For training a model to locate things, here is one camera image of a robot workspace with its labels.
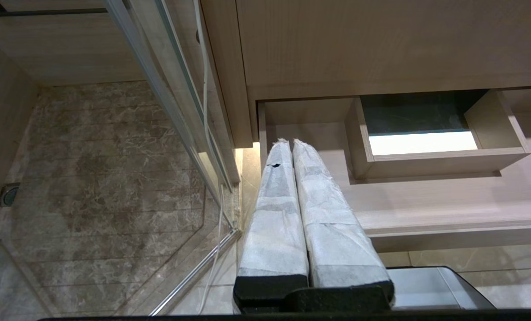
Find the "open drawer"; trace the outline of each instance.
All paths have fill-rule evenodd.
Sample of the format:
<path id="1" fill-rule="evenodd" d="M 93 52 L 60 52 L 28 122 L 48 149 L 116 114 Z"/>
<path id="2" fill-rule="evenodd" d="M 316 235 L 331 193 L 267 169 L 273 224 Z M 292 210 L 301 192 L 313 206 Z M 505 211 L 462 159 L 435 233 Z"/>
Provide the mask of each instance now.
<path id="1" fill-rule="evenodd" d="M 442 108 L 445 106 L 437 103 L 443 99 L 438 98 L 439 96 L 432 95 L 430 98 L 425 97 L 424 100 L 417 97 L 419 106 L 427 103 L 428 107 L 414 107 L 414 111 L 418 110 L 421 114 L 414 114 L 402 120 L 407 122 L 407 128 L 410 128 L 410 122 L 420 122 L 417 127 L 418 132 L 427 128 L 444 128 L 441 132 L 469 132 L 469 137 L 473 137 L 472 144 L 475 142 L 474 149 L 384 155 L 373 153 L 371 122 L 386 124 L 384 128 L 392 128 L 394 134 L 395 130 L 399 131 L 394 126 L 403 126 L 395 124 L 398 123 L 398 118 L 402 118 L 395 114 L 399 109 L 385 106 L 382 110 L 388 108 L 388 112 L 367 113 L 363 108 L 363 101 L 374 105 L 374 101 L 386 100 L 353 97 L 261 103 L 258 113 L 262 165 L 267 157 L 268 148 L 277 138 L 288 140 L 300 138 L 317 149 L 343 148 L 348 175 L 360 181 L 395 177 L 497 173 L 529 155 L 530 152 L 520 126 L 512 111 L 506 106 L 502 94 L 496 90 L 481 94 L 483 96 L 480 96 L 479 100 L 471 102 L 470 106 L 463 110 L 459 108 L 459 111 L 453 112 L 454 115 L 444 112 Z M 372 111 L 381 110 L 379 106 L 371 108 Z M 412 107 L 408 104 L 402 108 L 408 108 L 405 112 L 410 113 Z M 395 119 L 388 122 L 386 117 Z M 426 123 L 426 117 L 430 119 L 429 124 Z"/>

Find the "white protective wrap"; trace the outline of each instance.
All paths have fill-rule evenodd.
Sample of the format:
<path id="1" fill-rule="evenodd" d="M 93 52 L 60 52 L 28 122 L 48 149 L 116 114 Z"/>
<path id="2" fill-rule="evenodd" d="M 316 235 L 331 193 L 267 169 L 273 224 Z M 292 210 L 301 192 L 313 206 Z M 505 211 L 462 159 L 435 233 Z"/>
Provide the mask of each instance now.
<path id="1" fill-rule="evenodd" d="M 294 140 L 294 167 L 312 286 L 348 287 L 390 280 L 315 148 Z"/>
<path id="2" fill-rule="evenodd" d="M 238 276 L 308 276 L 306 242 L 290 144 L 279 140 L 267 158 L 247 229 Z"/>

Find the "plastic wrap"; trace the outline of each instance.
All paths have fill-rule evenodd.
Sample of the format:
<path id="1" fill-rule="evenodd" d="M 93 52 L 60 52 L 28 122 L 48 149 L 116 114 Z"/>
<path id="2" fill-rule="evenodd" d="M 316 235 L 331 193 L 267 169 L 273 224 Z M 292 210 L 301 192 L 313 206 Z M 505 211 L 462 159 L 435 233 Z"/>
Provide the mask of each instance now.
<path id="1" fill-rule="evenodd" d="M 294 141 L 299 203 L 314 287 L 390 282 L 339 185 L 312 146 Z"/>
<path id="2" fill-rule="evenodd" d="M 238 276 L 307 276 L 309 263 L 290 144 L 279 140 L 264 168 Z"/>

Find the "shower floor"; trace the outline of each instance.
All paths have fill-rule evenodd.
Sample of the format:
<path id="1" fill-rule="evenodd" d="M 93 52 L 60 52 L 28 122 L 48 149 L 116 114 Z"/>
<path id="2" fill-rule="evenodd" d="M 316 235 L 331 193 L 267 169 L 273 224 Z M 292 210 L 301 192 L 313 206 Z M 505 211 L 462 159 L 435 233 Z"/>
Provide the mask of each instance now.
<path id="1" fill-rule="evenodd" d="M 7 180 L 0 239 L 57 317 L 131 314 L 217 220 L 146 82 L 43 89 Z"/>

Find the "floor drain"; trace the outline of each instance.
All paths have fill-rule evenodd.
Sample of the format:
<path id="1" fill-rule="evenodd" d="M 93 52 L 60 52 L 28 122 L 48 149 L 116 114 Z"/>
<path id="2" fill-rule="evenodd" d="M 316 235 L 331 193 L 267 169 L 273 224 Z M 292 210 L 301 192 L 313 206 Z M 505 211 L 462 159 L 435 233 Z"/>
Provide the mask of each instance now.
<path id="1" fill-rule="evenodd" d="M 0 192 L 0 207 L 12 206 L 19 187 L 20 183 L 7 184 L 2 187 L 2 191 Z"/>

